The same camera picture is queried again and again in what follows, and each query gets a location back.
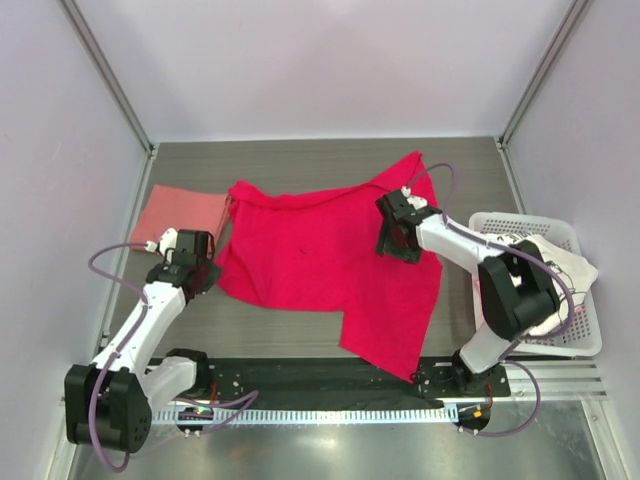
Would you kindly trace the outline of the bright pink t shirt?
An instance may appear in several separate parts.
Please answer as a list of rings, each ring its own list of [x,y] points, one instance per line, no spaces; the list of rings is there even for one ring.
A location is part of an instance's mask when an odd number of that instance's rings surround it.
[[[231,237],[218,255],[219,287],[263,308],[340,312],[340,346],[409,380],[418,367],[435,309],[442,264],[433,253],[416,264],[380,256],[382,217],[375,202],[404,185],[437,203],[420,152],[356,186],[269,196],[233,185]]]

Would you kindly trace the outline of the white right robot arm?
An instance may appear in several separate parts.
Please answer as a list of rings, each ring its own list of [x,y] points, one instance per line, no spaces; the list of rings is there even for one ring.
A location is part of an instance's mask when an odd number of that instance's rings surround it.
[[[484,325],[451,358],[451,390],[480,396],[499,362],[521,337],[560,309],[557,274],[529,240],[499,243],[450,219],[407,187],[376,201],[382,225],[376,253],[416,264],[424,252],[476,276]]]

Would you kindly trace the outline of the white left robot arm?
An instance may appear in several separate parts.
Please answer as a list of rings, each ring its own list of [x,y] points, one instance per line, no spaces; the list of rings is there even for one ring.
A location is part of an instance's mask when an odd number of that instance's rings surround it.
[[[207,293],[221,270],[213,262],[208,231],[170,228],[143,249],[161,260],[134,291],[138,302],[113,339],[64,379],[67,440],[97,443],[132,454],[145,443],[152,417],[174,398],[205,397],[213,385],[202,351],[174,348],[155,369],[148,364],[168,327],[196,296]]]

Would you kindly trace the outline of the folded salmon pink t shirt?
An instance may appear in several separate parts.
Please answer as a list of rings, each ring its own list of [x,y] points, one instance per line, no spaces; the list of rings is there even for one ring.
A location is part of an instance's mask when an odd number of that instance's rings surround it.
[[[142,209],[129,241],[157,242],[169,228],[210,232],[219,249],[229,220],[231,197],[156,184]]]

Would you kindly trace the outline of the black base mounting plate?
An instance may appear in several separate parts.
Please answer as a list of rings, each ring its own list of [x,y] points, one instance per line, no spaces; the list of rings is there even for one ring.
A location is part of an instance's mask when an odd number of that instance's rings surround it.
[[[197,405],[174,401],[157,426],[192,433],[228,422],[240,426],[455,424],[511,395],[503,367],[464,385],[445,357],[423,357],[410,381],[356,358],[219,358]]]

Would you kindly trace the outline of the white printed t shirt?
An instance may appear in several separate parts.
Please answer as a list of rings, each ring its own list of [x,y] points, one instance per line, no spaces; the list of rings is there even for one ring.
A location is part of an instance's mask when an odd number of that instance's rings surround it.
[[[545,265],[552,270],[566,285],[574,304],[574,315],[571,322],[569,317],[569,304],[566,292],[561,288],[556,279],[553,285],[558,296],[559,310],[548,317],[541,325],[531,328],[527,335],[531,338],[547,337],[551,333],[557,333],[562,326],[574,326],[578,320],[578,313],[582,308],[587,293],[598,277],[598,270],[584,257],[562,249],[542,235],[532,231],[515,233],[488,233],[487,237],[497,243],[515,246],[517,243],[528,240],[538,248]]]

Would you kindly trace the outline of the white perforated plastic basket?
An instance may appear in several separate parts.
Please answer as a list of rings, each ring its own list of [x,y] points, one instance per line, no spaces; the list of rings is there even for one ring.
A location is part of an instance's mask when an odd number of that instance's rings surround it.
[[[573,228],[561,220],[503,212],[477,212],[471,216],[469,228],[484,235],[532,231],[542,235],[552,244],[583,257]],[[574,315],[571,294],[559,277],[556,280],[566,292],[569,304],[568,321],[571,322]],[[599,353],[601,348],[600,328],[590,288],[574,326],[562,326],[557,333],[551,333],[547,337],[531,338],[527,335],[515,351],[534,355],[592,357]]]

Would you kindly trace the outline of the aluminium front rail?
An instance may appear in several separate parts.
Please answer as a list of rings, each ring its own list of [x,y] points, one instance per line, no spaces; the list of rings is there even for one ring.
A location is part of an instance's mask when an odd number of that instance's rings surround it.
[[[514,395],[530,398],[534,386],[549,399],[598,396],[604,393],[600,374],[590,361],[523,358],[527,368],[496,368],[483,380],[463,386],[443,357],[423,357],[418,372],[403,381],[355,358],[249,358],[212,359],[202,393],[217,393],[223,401],[252,390],[273,408],[289,401],[349,405],[367,399],[480,397]]]

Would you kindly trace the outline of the left aluminium frame post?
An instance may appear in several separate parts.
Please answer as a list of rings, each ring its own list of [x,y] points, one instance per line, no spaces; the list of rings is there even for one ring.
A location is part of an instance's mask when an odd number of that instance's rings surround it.
[[[150,140],[142,126],[141,121],[135,113],[131,102],[117,79],[114,70],[112,69],[103,49],[101,48],[77,2],[73,0],[60,0],[58,1],[58,4],[69,20],[72,29],[78,36],[83,48],[126,120],[126,123],[136,137],[138,143],[141,145],[146,155],[151,157],[155,152],[154,143]]]

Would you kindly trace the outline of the aluminium frame post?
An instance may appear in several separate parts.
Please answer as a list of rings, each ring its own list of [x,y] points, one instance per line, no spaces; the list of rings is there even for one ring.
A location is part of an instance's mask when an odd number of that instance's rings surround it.
[[[500,151],[505,151],[508,148],[518,127],[560,60],[591,5],[592,1],[590,0],[573,0],[569,3],[568,9],[552,35],[502,134],[496,138]]]
[[[101,48],[77,2],[73,0],[60,0],[58,1],[58,4],[69,20],[72,29],[78,36],[83,48],[126,120],[126,123],[136,137],[138,143],[141,145],[146,155],[151,157],[155,152],[154,143],[150,140],[142,126],[141,121],[135,113],[131,102],[117,79],[114,70],[112,69],[103,49]]]

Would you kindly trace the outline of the right aluminium frame post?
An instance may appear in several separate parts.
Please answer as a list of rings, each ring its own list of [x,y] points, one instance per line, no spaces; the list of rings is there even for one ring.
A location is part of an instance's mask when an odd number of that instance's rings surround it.
[[[573,0],[569,3],[568,9],[552,35],[502,134],[496,138],[500,151],[505,151],[508,148],[518,127],[560,60],[591,5],[592,1],[590,0]]]

